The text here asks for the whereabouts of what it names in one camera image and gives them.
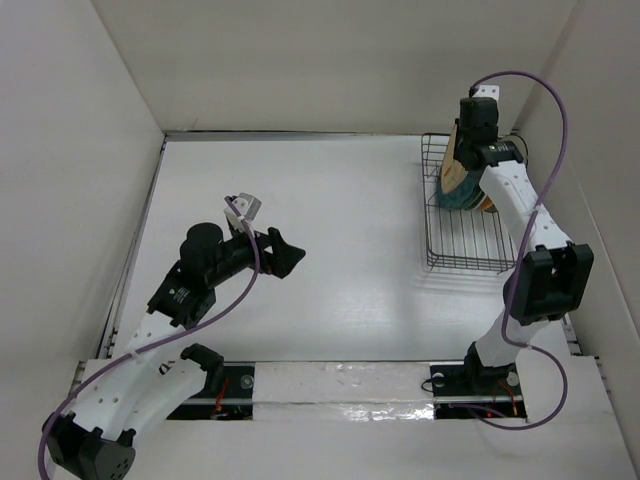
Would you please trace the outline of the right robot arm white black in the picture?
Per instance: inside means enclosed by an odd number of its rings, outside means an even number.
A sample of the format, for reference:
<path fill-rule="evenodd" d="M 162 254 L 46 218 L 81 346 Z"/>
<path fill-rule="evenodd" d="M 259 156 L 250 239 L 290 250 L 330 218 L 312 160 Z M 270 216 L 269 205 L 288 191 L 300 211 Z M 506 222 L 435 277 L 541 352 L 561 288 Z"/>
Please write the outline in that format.
<path fill-rule="evenodd" d="M 594 262 L 591 248 L 574 243 L 540 203 L 518 148 L 498 138 L 498 117 L 496 97 L 462 99 L 453 153 L 519 245 L 503 287 L 504 310 L 464 359 L 460 377 L 477 395 L 506 379 L 540 330 L 577 309 Z"/>

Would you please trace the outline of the orange woven plate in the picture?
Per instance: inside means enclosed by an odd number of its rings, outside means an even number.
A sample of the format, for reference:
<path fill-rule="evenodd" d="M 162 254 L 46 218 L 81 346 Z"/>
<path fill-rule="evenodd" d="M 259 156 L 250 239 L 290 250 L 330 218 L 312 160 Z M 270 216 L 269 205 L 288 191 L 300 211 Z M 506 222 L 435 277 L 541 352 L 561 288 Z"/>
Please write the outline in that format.
<path fill-rule="evenodd" d="M 483 199 L 483 201 L 477 206 L 476 210 L 490 214 L 497 212 L 494 202 L 488 196 Z"/>

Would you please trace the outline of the beige plate with bird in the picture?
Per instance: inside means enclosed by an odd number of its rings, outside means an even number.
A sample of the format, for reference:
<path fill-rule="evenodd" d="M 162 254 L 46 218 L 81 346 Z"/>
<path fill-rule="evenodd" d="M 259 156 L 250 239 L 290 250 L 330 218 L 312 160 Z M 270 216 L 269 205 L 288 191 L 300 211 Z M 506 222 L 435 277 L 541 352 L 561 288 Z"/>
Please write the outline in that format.
<path fill-rule="evenodd" d="M 453 125 L 439 174 L 439 185 L 444 194 L 453 192 L 467 176 L 462 164 L 454 158 L 457 141 L 457 124 Z"/>

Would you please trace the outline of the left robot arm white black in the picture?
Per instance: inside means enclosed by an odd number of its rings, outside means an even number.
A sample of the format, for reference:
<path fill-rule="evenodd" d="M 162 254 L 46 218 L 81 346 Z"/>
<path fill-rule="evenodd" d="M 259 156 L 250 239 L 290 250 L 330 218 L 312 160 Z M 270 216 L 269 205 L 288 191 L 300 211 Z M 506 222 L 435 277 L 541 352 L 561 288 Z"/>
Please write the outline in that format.
<path fill-rule="evenodd" d="M 192 226 L 125 354 L 81 383 L 43 424 L 40 477 L 52 460 L 79 479 L 124 478 L 143 438 L 188 398 L 222 387 L 223 357 L 181 343 L 209 326 L 204 316 L 216 287 L 245 269 L 283 279 L 305 255 L 276 228 L 260 233 L 243 225 L 224 239 L 216 224 Z"/>

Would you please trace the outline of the dark teal scalloped plate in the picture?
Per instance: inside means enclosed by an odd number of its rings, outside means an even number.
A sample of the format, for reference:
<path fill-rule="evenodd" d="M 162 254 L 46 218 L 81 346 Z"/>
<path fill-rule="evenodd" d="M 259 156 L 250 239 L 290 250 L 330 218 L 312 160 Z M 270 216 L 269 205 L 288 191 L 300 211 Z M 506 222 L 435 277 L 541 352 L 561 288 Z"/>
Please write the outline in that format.
<path fill-rule="evenodd" d="M 465 177 L 458 186 L 448 193 L 443 190 L 443 177 L 438 177 L 435 198 L 441 209 L 467 210 L 480 195 L 481 189 L 477 176 Z"/>

